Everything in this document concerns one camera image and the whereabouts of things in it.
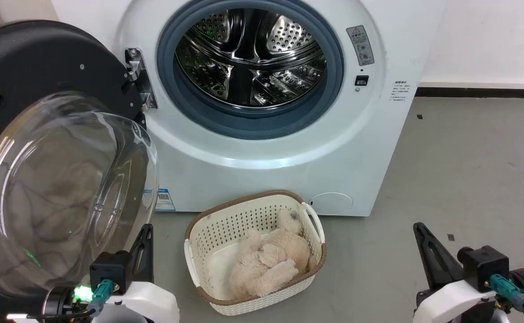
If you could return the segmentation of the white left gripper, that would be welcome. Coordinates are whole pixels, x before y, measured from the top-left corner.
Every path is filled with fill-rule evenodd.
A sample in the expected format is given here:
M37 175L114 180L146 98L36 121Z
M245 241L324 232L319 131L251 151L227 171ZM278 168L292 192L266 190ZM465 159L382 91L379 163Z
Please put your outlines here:
M103 308L103 323L180 323L177 299L153 284L154 228L142 225L130 249L133 281L123 296L111 296Z

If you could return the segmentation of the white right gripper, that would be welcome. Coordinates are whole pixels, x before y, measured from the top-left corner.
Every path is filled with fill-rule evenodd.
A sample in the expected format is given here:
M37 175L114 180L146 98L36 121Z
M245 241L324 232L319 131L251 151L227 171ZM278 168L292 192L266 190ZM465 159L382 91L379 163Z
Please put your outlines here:
M417 294L412 323L506 323L495 296L506 296L506 279L485 281L483 292L463 280L463 268L421 222L413 225L428 290Z

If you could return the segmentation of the white front-load washing machine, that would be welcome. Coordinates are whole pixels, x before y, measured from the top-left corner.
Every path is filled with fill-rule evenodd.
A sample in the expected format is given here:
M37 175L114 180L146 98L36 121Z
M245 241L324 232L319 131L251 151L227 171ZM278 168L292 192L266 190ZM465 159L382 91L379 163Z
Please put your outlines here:
M164 90L156 47L173 13L189 0L51 0L61 22L79 27L126 66L125 49L139 48L157 109L146 111L159 154L160 188L176 211L205 211L270 190L288 190L306 203L324 192L353 200L342 215L371 214L411 108L448 0L305 0L329 22L345 57L336 100L309 127L280 138L244 140L219 135L182 114ZM363 25L375 63L360 66L346 33ZM368 85L356 87L357 75ZM391 101L395 81L411 86Z

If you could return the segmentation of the black round glass washer door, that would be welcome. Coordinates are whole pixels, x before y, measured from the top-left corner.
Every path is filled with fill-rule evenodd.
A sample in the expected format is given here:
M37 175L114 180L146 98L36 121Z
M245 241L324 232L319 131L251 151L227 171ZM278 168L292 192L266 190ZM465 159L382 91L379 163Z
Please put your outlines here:
M0 323L57 286L90 285L156 202L158 153L128 69L70 24L0 25Z

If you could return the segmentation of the metal door hinge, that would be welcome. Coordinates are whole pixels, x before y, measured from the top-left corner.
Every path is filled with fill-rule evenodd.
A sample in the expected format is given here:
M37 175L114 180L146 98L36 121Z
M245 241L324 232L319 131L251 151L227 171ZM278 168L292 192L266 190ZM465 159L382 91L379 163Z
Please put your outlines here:
M157 109L155 92L150 82L149 73L143 54L139 48L125 49L125 62L129 72L129 79L134 83L142 102L142 111Z

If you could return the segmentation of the blue and white energy label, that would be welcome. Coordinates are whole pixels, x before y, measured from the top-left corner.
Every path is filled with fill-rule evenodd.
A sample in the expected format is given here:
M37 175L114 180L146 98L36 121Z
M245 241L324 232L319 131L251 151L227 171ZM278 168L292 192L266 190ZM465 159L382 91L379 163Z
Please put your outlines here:
M143 201L145 203L149 202L151 197L156 198L156 202L154 203L154 211L176 211L168 189L159 188L157 190L143 190Z

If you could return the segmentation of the white plastic laundry basket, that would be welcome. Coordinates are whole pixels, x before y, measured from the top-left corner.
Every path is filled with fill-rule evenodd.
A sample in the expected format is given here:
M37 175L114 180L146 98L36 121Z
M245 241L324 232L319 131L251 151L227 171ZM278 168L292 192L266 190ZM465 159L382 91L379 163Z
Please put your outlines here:
M265 236L277 227L281 209L297 212L301 235L309 243L315 267L294 278L282 289L265 297L237 298L229 276L239 244L249 229ZM303 292L325 264L327 244L317 213L300 196L287 190L272 190L226 202L197 215L186 229L184 254L198 293L220 314L236 316L263 309Z

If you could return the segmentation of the round white filter cover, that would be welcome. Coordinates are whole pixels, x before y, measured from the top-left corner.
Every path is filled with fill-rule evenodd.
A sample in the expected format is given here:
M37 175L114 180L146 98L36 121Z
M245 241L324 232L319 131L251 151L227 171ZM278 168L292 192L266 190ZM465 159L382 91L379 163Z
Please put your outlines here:
M307 202L318 215L342 215L353 207L353 200L339 192L324 192Z

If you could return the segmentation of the beige plush toy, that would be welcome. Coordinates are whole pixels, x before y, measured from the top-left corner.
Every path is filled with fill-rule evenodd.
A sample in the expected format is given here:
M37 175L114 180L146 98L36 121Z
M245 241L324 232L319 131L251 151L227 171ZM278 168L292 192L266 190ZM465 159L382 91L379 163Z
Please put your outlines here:
M233 297L268 296L313 270L318 261L302 231L299 214L290 209L278 211L277 227L266 237L248 230L229 276Z

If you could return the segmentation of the small white text label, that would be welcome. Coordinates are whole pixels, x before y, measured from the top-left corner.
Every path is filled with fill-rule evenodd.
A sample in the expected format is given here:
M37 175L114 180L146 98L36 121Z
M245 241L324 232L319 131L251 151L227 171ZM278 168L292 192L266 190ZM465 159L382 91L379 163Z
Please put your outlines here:
M406 101L411 91L411 86L405 80L396 80L393 83L391 94L389 96L391 101L402 102Z

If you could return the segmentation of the stainless steel perforated drum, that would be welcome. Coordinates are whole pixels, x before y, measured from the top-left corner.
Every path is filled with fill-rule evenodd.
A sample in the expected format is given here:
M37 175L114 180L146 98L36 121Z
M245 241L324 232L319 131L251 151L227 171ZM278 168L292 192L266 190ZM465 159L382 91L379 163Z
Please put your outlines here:
M195 88L236 109L276 109L300 100L327 69L303 25L262 9L211 12L186 31L176 57Z

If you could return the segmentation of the grey warning sticker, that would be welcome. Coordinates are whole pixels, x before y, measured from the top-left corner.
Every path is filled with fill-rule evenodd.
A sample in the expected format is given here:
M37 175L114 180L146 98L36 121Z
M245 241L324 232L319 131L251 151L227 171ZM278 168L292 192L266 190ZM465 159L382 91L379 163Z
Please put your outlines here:
M374 64L374 54L365 27L363 25L348 27L346 33L350 37L359 65L365 66Z

